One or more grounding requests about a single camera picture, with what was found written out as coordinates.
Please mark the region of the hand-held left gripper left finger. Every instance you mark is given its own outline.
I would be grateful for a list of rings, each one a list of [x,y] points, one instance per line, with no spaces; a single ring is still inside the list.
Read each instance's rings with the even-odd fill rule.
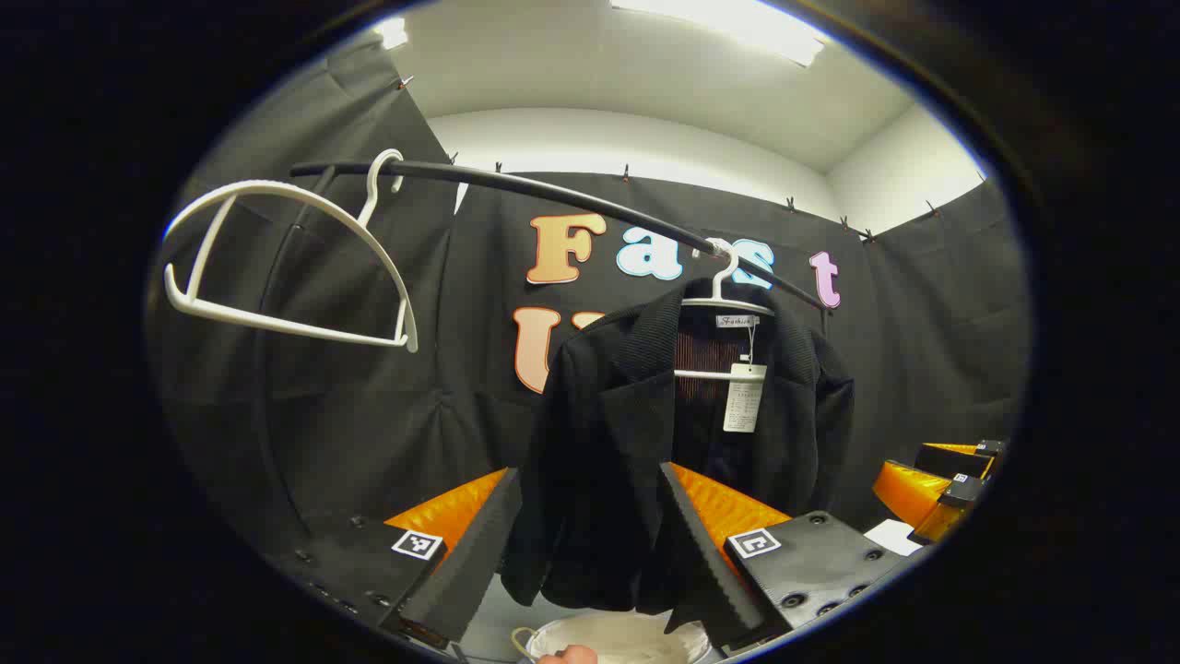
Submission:
[[[522,505],[519,472],[489,472],[384,521],[350,518],[268,563],[378,635],[451,646],[502,567]]]

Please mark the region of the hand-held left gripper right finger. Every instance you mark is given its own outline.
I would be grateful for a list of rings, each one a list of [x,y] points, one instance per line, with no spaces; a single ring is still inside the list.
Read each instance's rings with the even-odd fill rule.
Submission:
[[[676,539],[669,627],[697,622],[713,646],[738,651],[827,622],[907,565],[822,509],[784,517],[678,464],[660,471]]]

